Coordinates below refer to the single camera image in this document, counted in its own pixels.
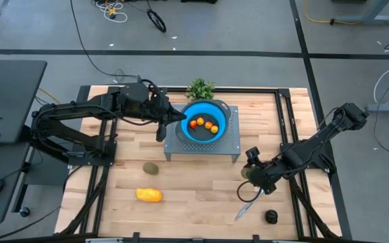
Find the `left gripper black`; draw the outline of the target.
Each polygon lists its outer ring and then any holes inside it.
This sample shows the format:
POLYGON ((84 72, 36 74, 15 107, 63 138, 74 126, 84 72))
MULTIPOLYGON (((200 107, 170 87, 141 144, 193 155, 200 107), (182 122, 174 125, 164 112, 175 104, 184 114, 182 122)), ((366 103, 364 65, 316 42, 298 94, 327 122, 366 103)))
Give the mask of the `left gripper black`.
POLYGON ((168 97, 164 94, 151 95, 151 111, 155 114, 155 119, 149 123, 171 124, 182 121, 186 115, 175 109, 171 104, 167 104, 168 97))

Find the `black desk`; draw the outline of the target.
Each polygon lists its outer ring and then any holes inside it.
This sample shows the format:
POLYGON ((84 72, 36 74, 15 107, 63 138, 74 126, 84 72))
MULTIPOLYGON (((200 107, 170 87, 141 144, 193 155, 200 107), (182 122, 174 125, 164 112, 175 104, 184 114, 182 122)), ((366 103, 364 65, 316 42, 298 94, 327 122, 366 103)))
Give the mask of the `black desk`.
POLYGON ((46 61, 0 60, 0 143, 20 137, 46 67, 46 61))

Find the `blue collapsible bowl grey rim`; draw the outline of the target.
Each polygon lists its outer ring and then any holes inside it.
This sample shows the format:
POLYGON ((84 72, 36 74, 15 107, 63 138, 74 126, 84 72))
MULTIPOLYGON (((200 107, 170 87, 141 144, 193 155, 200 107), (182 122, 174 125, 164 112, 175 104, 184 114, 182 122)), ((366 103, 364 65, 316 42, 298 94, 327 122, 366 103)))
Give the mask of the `blue collapsible bowl grey rim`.
POLYGON ((229 119, 231 116, 230 108, 221 100, 196 100, 187 104, 182 113, 186 118, 179 121, 176 125, 175 132, 177 138, 182 142, 189 144, 209 144, 217 142, 229 127, 229 119), (205 123, 202 126, 197 124, 194 130, 189 123, 192 120, 197 121, 202 117, 206 122, 211 122, 213 126, 219 128, 218 133, 214 134, 205 128, 205 123))

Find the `grey perforated metal stand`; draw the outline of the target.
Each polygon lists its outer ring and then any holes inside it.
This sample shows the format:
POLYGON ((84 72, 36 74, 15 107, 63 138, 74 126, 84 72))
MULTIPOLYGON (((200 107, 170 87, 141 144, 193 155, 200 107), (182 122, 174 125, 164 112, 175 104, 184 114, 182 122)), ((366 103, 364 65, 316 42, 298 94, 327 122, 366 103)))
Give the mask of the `grey perforated metal stand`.
MULTIPOLYGON (((176 108, 180 111, 185 106, 177 105, 176 108)), ((170 125, 167 129, 167 137, 164 142, 164 154, 168 161, 172 160, 173 154, 200 154, 200 155, 229 155, 231 162, 236 162, 240 155, 240 131, 238 107, 229 106, 231 116, 229 119, 229 127, 226 133, 217 141, 209 144, 189 144, 182 142, 176 136, 176 124, 170 125)))

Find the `black avocado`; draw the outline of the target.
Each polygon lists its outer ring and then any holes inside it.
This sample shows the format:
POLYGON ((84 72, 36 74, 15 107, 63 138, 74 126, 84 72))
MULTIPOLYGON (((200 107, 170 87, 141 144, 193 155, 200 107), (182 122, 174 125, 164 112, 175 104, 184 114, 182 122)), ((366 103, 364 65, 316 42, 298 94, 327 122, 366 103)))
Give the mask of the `black avocado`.
POLYGON ((275 210, 268 210, 264 214, 264 218, 269 224, 277 224, 278 222, 278 213, 275 210))

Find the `green plant in white pot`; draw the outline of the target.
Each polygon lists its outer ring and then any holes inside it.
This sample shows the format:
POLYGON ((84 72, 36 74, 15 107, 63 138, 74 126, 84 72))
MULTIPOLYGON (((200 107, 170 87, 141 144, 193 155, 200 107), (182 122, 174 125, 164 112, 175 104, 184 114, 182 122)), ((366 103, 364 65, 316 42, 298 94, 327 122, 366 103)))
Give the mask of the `green plant in white pot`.
POLYGON ((186 89, 186 98, 191 101, 214 98, 215 83, 203 78, 196 78, 186 89))

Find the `black table frame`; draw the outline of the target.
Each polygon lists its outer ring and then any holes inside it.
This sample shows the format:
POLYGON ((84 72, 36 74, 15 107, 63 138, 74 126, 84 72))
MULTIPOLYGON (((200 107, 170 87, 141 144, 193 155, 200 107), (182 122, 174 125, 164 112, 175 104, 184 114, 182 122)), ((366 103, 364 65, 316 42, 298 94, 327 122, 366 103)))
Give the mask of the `black table frame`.
POLYGON ((295 240, 320 236, 314 221, 291 192, 286 180, 273 194, 262 196, 238 220, 234 218, 244 199, 256 190, 244 184, 240 171, 245 151, 253 146, 263 160, 275 156, 280 145, 308 138, 316 131, 309 95, 304 88, 219 87, 217 99, 238 107, 240 155, 173 154, 168 161, 164 142, 155 139, 156 126, 134 126, 119 121, 117 151, 107 184, 82 223, 82 231, 125 240, 209 239, 295 240), (142 170, 146 162, 159 167, 157 175, 142 170), (137 188, 154 188, 160 202, 143 202, 137 188), (278 213, 277 224, 264 218, 268 210, 278 213))

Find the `yellow-orange mango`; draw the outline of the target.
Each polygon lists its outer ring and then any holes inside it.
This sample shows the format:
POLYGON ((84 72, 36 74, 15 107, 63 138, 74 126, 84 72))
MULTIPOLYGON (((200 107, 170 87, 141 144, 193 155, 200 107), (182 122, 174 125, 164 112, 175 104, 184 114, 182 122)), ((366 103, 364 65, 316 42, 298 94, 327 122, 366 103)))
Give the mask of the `yellow-orange mango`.
POLYGON ((148 203, 158 203, 163 198, 161 191, 154 188, 137 188, 135 195, 138 200, 148 203))

